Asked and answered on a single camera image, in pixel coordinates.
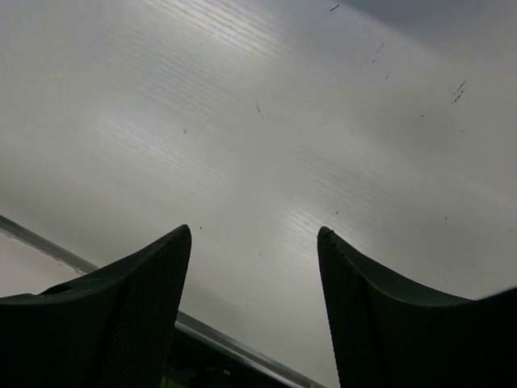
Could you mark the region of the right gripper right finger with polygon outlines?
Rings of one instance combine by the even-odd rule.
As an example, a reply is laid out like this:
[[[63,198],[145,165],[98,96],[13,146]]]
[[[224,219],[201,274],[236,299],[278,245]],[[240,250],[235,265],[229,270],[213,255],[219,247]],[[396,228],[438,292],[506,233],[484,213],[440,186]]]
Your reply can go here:
[[[341,386],[515,386],[514,289],[478,300],[441,292],[327,227],[317,255]]]

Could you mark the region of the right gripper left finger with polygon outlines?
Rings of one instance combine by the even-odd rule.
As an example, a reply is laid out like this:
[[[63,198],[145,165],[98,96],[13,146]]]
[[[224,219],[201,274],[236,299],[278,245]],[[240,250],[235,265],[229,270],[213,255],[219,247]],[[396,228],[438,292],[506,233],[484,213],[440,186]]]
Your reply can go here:
[[[160,386],[190,254],[180,226],[43,293],[4,297],[2,386]]]

